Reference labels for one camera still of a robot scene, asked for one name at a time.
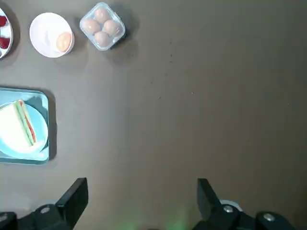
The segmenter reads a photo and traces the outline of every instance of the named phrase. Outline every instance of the sandwich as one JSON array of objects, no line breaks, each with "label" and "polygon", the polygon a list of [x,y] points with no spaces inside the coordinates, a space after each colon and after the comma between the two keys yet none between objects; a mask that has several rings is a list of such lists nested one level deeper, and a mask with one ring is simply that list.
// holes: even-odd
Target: sandwich
[{"label": "sandwich", "polygon": [[36,145],[35,131],[23,100],[0,109],[0,138],[20,152],[28,152]]}]

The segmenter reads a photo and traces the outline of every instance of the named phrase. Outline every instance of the egg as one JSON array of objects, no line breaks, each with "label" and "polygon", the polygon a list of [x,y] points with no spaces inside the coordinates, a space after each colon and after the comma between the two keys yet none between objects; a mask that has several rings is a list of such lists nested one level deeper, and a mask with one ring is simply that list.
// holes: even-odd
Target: egg
[{"label": "egg", "polygon": [[118,22],[115,22],[114,20],[107,20],[104,24],[104,31],[109,35],[116,37],[122,33],[123,28]]},{"label": "egg", "polygon": [[100,31],[95,34],[95,41],[99,46],[107,47],[111,43],[111,38],[107,33]]},{"label": "egg", "polygon": [[57,38],[57,49],[60,52],[66,52],[71,45],[71,33],[64,32]]},{"label": "egg", "polygon": [[101,30],[99,23],[96,20],[90,18],[85,19],[82,22],[82,27],[84,30],[86,30],[88,33],[92,35]]},{"label": "egg", "polygon": [[94,12],[94,19],[103,24],[105,21],[111,19],[111,15],[107,9],[100,7]]}]

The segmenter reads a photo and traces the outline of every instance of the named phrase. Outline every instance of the white bowl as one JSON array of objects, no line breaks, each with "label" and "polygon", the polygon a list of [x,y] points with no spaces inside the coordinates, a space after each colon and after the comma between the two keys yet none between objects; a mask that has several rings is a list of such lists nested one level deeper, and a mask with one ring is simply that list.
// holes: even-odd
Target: white bowl
[{"label": "white bowl", "polygon": [[0,8],[0,16],[5,16],[6,19],[8,20],[8,22],[6,23],[6,25],[4,27],[0,27],[0,36],[1,37],[7,37],[10,38],[10,44],[9,47],[7,49],[1,49],[0,48],[0,59],[3,58],[5,55],[7,55],[7,53],[10,51],[12,44],[13,44],[13,29],[12,29],[12,25],[8,19],[8,17],[5,15],[5,13],[3,12],[3,10]]},{"label": "white bowl", "polygon": [[[71,44],[66,52],[57,49],[57,38],[60,34],[71,34]],[[30,40],[34,48],[43,56],[58,58],[69,53],[74,45],[74,35],[68,22],[56,13],[38,15],[30,26]]]}]

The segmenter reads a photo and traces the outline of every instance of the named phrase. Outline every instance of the light blue tray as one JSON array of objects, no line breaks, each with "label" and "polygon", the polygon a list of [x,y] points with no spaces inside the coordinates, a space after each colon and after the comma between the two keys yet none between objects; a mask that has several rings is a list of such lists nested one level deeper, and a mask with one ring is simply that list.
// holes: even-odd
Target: light blue tray
[{"label": "light blue tray", "polygon": [[[0,88],[0,105],[22,99],[26,104],[35,108],[44,118],[49,128],[48,98],[40,91]],[[39,157],[22,155],[21,158],[11,157],[0,151],[0,162],[18,164],[45,164],[49,160],[49,139]]]}]

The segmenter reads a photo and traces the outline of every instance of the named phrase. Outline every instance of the egg carton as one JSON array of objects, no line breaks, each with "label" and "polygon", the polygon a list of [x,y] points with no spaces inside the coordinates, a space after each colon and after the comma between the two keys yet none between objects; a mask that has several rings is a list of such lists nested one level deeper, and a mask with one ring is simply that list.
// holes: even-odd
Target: egg carton
[{"label": "egg carton", "polygon": [[126,32],[120,17],[106,4],[96,4],[81,20],[80,29],[101,51],[110,49]]}]

